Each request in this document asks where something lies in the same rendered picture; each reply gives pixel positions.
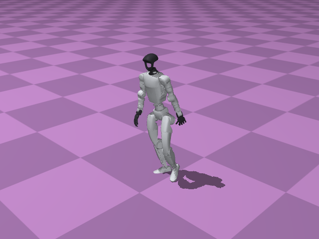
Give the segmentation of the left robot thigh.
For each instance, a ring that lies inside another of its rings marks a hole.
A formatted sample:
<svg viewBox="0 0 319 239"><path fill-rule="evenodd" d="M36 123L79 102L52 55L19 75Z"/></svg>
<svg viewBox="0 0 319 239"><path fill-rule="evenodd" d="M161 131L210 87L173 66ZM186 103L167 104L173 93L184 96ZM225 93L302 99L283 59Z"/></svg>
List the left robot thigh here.
<svg viewBox="0 0 319 239"><path fill-rule="evenodd" d="M167 155L170 150L170 139L171 139L171 124L175 123L175 117L169 113L165 113L161 121L161 140L162 140L162 153Z"/></svg>

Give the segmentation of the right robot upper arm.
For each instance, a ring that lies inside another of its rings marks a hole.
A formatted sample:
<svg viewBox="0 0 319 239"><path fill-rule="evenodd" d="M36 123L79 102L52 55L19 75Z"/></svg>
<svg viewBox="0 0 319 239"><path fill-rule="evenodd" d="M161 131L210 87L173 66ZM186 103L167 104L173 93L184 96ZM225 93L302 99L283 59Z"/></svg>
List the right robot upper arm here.
<svg viewBox="0 0 319 239"><path fill-rule="evenodd" d="M140 89L138 91L138 96L141 98L144 98L146 96L146 89L144 85L144 79L143 79L144 73L139 74L139 80L140 80Z"/></svg>

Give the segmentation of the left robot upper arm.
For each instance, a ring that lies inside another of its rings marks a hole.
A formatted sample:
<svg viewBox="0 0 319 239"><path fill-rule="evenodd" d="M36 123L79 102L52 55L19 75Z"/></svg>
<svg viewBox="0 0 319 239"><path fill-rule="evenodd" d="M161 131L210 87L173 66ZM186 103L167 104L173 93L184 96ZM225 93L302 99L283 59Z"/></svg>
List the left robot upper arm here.
<svg viewBox="0 0 319 239"><path fill-rule="evenodd" d="M175 100L173 99L173 94L174 94L174 93L173 93L173 88L172 88L171 83L170 83L170 78L169 78L169 76L167 76L167 75L160 75L160 76L159 76L159 81L160 81L160 83L161 83L162 85L164 85L164 88L165 88L166 92L168 93L168 96L167 96L168 101L169 101L169 102L175 101Z"/></svg>

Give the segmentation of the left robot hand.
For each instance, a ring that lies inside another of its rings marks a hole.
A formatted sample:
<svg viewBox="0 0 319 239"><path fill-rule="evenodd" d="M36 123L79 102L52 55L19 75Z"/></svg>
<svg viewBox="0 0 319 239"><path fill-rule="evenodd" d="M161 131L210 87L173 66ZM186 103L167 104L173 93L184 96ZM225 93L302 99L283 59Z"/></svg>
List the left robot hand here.
<svg viewBox="0 0 319 239"><path fill-rule="evenodd" d="M178 115L177 115L177 113L176 113L176 116L177 116L177 122L176 122L176 124L177 123L179 123L178 125L182 125L182 123L184 124L184 121L186 122L186 120L185 120L185 118L183 117L183 115L182 116L180 116L180 117L178 117Z"/></svg>

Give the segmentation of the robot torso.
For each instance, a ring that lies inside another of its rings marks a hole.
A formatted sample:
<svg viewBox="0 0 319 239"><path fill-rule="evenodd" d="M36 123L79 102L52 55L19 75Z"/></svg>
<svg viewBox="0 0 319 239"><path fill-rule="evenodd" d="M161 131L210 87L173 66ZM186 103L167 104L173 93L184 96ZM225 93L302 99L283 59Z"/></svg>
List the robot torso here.
<svg viewBox="0 0 319 239"><path fill-rule="evenodd" d="M168 108L164 107L163 103L166 100L167 92L164 85L160 83L159 76L164 75L162 72L153 72L154 75L149 75L150 71L144 73L144 85L147 92L148 99L151 103L154 103L155 109L153 113L155 118L162 120L165 113L168 112Z"/></svg>

